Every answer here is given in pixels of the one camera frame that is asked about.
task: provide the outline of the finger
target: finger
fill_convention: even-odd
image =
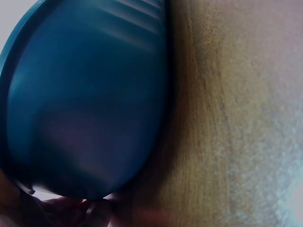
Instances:
[[[53,227],[46,213],[37,199],[25,192],[20,192],[20,211],[25,226],[28,227]]]
[[[0,188],[0,206],[17,208],[19,205],[19,194],[12,193],[8,188]]]
[[[20,225],[22,223],[22,216],[20,212],[10,208],[0,208],[0,217],[6,217],[7,219],[13,220],[15,224]]]
[[[14,183],[12,183],[3,173],[3,171],[0,169],[0,188],[1,189],[5,189],[9,192],[11,192],[11,194],[14,194],[16,196],[19,196],[19,188],[17,186],[14,185]]]
[[[62,226],[77,226],[85,220],[86,212],[90,206],[91,202],[84,201],[76,207],[72,207],[64,212],[52,215],[50,219],[54,223],[61,223]]]
[[[82,199],[72,199],[68,197],[60,197],[58,199],[41,201],[39,204],[46,213],[59,213],[71,207],[76,207],[82,202]]]
[[[102,200],[93,204],[87,219],[79,227],[107,227],[111,216],[112,207],[109,201]]]

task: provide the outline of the wood grain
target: wood grain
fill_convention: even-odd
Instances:
[[[124,191],[172,227],[303,224],[303,1],[173,0],[176,97]]]

